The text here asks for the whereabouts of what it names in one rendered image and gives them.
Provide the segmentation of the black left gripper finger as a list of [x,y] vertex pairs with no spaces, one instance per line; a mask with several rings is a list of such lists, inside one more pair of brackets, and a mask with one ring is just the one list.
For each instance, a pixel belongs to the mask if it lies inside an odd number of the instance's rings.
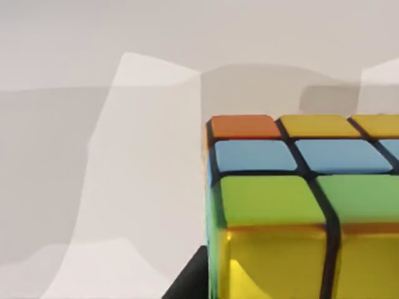
[[202,245],[161,299],[208,299],[208,250]]

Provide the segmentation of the multicoloured puzzle cube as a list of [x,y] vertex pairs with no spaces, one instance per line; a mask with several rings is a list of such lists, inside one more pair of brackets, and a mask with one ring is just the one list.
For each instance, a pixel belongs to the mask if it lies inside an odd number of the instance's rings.
[[399,115],[205,133],[209,299],[399,299]]

